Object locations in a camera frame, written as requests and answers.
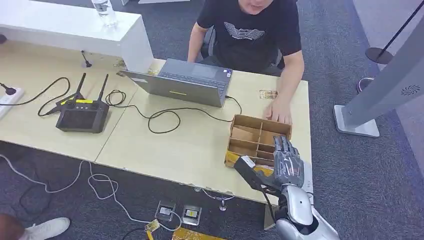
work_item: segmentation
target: laptop lid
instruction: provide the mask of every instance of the laptop lid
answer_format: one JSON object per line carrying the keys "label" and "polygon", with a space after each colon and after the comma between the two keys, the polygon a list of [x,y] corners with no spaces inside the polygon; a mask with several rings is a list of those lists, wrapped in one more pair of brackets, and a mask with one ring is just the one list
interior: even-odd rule
{"label": "laptop lid", "polygon": [[120,71],[149,94],[198,104],[222,107],[224,101],[214,86],[207,86],[128,70]]}

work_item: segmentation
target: plastic bottle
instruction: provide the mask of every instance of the plastic bottle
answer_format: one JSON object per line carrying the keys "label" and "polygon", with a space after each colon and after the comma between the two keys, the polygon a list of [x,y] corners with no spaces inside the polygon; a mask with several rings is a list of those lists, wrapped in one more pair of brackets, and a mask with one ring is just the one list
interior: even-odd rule
{"label": "plastic bottle", "polygon": [[103,23],[112,27],[117,24],[117,17],[110,0],[91,0]]}

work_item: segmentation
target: wooden desk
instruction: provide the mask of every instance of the wooden desk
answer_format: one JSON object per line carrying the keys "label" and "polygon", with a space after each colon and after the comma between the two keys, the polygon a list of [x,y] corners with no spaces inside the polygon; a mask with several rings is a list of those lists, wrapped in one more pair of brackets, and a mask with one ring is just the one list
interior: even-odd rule
{"label": "wooden desk", "polygon": [[[126,78],[117,76],[112,64],[97,61],[91,68],[82,68],[82,56],[78,51],[45,47],[21,42],[8,41],[0,45],[0,82],[10,87],[23,88],[24,96],[19,101],[29,100],[40,93],[54,80],[67,77],[71,83],[69,96],[78,86],[81,76],[87,73],[81,93],[85,98],[97,99],[106,73],[109,79],[105,95],[113,89],[121,89],[128,96],[128,102],[137,87]],[[124,110],[111,107],[105,129],[100,134],[63,132],[57,129],[59,114],[37,116],[42,104],[65,92],[67,83],[61,80],[35,101],[14,106],[0,119],[0,140],[40,149],[77,159],[94,161],[121,118]],[[49,104],[44,113],[54,107]]]}
{"label": "wooden desk", "polygon": [[[164,60],[155,60],[151,69],[160,70]],[[271,102],[260,99],[259,90],[273,90],[277,77],[234,71],[228,95],[238,100],[243,114],[262,117],[263,109]],[[130,104],[150,116],[168,108],[200,108],[213,116],[231,120],[239,113],[237,104],[227,99],[223,108],[200,105],[161,96],[149,95],[138,88]],[[148,130],[148,121],[135,109],[127,108],[109,140],[95,161],[118,169],[195,186],[219,193],[266,203],[262,193],[252,190],[232,168],[225,167],[224,156],[230,136],[230,123],[211,119],[193,111],[178,111],[180,127],[167,134]],[[302,159],[311,163],[311,132],[309,119],[308,82],[302,81],[292,100],[292,143]],[[165,131],[173,128],[177,119],[172,114],[151,122],[152,129]],[[312,171],[306,174],[305,186],[312,192]],[[270,198],[277,205],[276,197]]]}

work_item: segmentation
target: chair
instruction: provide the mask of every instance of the chair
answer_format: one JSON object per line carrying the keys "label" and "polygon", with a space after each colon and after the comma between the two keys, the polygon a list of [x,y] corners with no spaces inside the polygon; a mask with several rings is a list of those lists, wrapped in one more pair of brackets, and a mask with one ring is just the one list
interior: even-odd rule
{"label": "chair", "polygon": [[[200,54],[203,59],[209,56],[212,56],[212,54],[214,54],[214,46],[217,44],[215,36],[216,36],[215,28],[214,27],[209,28],[206,32],[206,35],[204,36],[203,45],[200,48]],[[279,49],[277,50],[277,57],[273,65],[281,70],[285,66],[283,55],[281,54],[281,51]]]}

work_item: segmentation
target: power strip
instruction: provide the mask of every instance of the power strip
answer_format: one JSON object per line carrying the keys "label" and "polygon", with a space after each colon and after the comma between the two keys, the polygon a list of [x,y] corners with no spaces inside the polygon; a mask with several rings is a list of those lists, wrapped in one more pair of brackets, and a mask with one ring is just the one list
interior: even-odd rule
{"label": "power strip", "polygon": [[[13,88],[16,89],[15,94],[4,95],[2,98],[0,98],[0,104],[16,104],[16,103],[18,103],[18,101],[24,95],[24,90],[22,88],[17,88],[17,87],[13,87]],[[2,117],[4,115],[6,115],[9,112],[9,110],[12,107],[13,106],[0,106],[0,120],[2,119]]]}

